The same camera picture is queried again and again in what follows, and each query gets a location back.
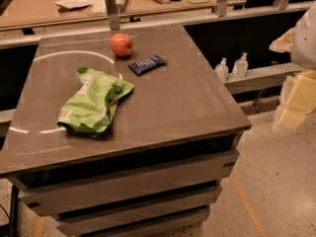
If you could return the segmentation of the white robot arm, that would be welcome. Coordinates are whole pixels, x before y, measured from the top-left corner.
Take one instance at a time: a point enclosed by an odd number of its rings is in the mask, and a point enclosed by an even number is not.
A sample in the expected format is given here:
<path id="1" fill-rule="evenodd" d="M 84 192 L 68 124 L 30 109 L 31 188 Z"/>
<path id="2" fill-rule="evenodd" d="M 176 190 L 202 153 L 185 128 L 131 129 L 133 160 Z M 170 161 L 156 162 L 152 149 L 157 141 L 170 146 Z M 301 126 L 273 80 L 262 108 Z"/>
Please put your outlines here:
<path id="1" fill-rule="evenodd" d="M 276 124 L 297 129 L 316 109 L 316 5 L 297 22 L 291 38 L 291 61 L 303 71 L 282 86 Z"/>

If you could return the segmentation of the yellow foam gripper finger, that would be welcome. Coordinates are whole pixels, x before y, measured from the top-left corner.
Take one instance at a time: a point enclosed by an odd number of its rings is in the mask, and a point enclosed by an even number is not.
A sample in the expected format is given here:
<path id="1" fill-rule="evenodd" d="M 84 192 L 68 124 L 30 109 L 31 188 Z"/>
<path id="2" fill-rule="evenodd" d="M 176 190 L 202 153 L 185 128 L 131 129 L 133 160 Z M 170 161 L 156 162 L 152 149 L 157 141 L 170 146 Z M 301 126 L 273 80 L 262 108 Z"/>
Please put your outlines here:
<path id="1" fill-rule="evenodd" d="M 276 123 L 286 129 L 296 129 L 315 109 L 316 71 L 304 71 L 293 78 L 289 95 Z"/>

